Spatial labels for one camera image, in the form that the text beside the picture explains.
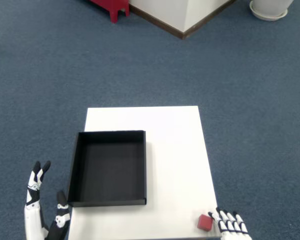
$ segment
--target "robotic hand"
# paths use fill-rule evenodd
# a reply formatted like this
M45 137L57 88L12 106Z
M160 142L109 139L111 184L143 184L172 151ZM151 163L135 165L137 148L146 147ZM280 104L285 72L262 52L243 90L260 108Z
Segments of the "robotic hand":
M51 163L48 161L43 168L36 162L31 172L26 204L24 206L25 235L27 240L63 240L70 224L69 206L63 191L57 193L57 211L55 220L50 226L44 222L40 205L40 186Z
M209 216L213 218L218 225L222 235L221 240L252 240L248 234L245 222L237 212L233 215L226 210L216 208L217 213L209 212Z

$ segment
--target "pot base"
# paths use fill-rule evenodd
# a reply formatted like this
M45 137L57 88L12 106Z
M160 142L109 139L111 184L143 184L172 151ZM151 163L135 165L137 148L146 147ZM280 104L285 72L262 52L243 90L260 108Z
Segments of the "pot base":
M252 11L252 14L257 17L258 19L261 19L261 20L264 20L264 21L277 21L279 19L282 19L284 18L287 14L288 14L288 9L286 9L282 14L280 14L279 16L265 16L265 15L262 15L258 12L256 12L254 9L253 9L253 0L250 2L250 9Z

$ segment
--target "white tabletop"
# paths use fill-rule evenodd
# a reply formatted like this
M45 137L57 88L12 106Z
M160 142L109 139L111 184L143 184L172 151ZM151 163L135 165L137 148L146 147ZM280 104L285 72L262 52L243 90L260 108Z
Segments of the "white tabletop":
M74 207L69 240L219 237L197 228L216 197L197 106L89 108L85 131L146 131L147 204Z

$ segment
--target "red block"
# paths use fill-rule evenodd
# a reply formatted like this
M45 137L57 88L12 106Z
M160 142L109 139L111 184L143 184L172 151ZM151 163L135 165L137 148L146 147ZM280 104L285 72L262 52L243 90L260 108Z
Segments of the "red block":
M214 220L211 217L202 214L199 217L197 227L198 227L198 229L202 229L202 230L205 230L205 231L209 232L212 229L213 221Z

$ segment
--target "black tray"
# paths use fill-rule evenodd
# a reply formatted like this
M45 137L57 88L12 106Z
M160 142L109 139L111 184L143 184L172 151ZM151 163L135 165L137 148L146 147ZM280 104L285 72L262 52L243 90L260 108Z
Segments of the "black tray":
M146 132L79 132L67 200L73 207L145 205Z

